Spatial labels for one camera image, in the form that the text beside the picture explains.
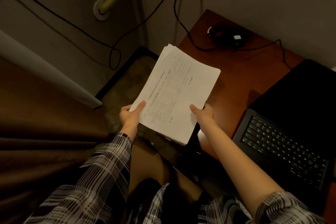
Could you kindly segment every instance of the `black and white plaid shirt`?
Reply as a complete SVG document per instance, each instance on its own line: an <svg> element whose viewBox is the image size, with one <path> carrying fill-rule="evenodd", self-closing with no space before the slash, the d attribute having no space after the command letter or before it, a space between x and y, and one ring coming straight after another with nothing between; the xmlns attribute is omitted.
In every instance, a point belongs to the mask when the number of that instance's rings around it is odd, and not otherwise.
<svg viewBox="0 0 336 224"><path fill-rule="evenodd" d="M128 196L131 139L119 133L114 140L97 151L73 175L69 184L57 188L25 221L27 224L94 224L119 223ZM163 194L166 184L154 196L143 223L161 223ZM290 193L269 195L252 220L244 206L234 197L217 198L202 205L199 223L324 223L323 218Z"/></svg>

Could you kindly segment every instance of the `printed document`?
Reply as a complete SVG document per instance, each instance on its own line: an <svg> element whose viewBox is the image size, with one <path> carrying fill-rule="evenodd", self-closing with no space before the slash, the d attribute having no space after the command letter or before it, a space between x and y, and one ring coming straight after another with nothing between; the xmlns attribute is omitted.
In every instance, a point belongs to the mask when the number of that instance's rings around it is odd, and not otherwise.
<svg viewBox="0 0 336 224"><path fill-rule="evenodd" d="M145 100L140 123L187 144L196 125L196 116L189 106L203 108L220 72L168 45L130 111Z"/></svg>

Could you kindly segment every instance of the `gray wall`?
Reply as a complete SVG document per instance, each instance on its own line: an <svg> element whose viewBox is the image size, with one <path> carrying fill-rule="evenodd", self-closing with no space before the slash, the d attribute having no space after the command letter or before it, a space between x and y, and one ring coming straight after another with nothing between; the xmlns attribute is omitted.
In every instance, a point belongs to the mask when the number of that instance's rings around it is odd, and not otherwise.
<svg viewBox="0 0 336 224"><path fill-rule="evenodd" d="M93 15L92 8L96 0L39 1L110 45L136 24L132 0L119 0L105 22L97 21ZM108 48L95 43L31 0L0 0L0 30L40 55L93 95L107 82L107 76L110 78L114 74L111 71L107 73L106 67L96 64L85 55L107 65ZM120 42L118 48L123 54L122 63L138 46L138 32Z"/></svg>
<svg viewBox="0 0 336 224"><path fill-rule="evenodd" d="M147 15L160 0L141 1ZM176 24L173 2L166 0L147 24L148 47L157 54L186 35ZM281 38L301 56L336 65L336 0L182 0L180 18L191 29L205 9L268 39Z"/></svg>

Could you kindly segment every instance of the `brown curtain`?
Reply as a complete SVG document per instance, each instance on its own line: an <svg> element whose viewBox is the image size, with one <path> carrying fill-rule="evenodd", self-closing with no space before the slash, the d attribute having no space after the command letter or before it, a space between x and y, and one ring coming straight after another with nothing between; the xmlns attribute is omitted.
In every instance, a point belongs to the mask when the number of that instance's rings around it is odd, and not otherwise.
<svg viewBox="0 0 336 224"><path fill-rule="evenodd" d="M0 221L21 223L107 140L101 111L0 59Z"/></svg>

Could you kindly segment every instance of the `laptop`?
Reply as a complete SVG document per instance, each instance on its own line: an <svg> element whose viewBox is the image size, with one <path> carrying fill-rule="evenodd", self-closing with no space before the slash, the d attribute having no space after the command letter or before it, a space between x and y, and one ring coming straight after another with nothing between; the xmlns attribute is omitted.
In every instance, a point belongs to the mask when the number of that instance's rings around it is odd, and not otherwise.
<svg viewBox="0 0 336 224"><path fill-rule="evenodd" d="M335 139L336 72L305 60L249 106L233 141L321 215L333 177Z"/></svg>

